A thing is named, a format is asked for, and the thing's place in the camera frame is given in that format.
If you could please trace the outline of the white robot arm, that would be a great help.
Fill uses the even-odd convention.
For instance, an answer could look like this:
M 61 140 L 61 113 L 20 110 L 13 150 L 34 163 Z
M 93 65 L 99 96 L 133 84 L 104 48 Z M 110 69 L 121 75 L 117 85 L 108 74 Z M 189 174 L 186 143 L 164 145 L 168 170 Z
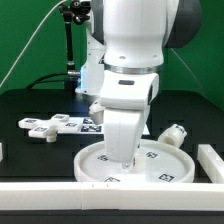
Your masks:
M 90 0 L 87 59 L 77 91 L 92 96 L 108 158 L 133 166 L 164 48 L 182 48 L 200 29 L 200 0 Z

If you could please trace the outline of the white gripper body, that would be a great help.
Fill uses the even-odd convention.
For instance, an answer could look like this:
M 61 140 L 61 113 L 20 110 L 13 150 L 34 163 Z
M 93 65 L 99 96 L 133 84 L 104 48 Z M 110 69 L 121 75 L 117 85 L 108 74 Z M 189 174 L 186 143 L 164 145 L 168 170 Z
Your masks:
M 110 161 L 131 164 L 146 124 L 150 103 L 159 90 L 159 75 L 104 73 L 100 96 L 89 114 L 103 125 L 104 144 Z

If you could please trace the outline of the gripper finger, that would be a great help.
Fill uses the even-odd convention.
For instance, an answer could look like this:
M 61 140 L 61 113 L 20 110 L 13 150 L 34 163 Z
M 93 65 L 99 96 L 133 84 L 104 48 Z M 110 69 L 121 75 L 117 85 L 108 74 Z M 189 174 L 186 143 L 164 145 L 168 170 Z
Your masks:
M 131 171 L 135 166 L 135 160 L 132 160 L 131 162 L 125 162 L 122 164 L 122 169 L 126 171 Z

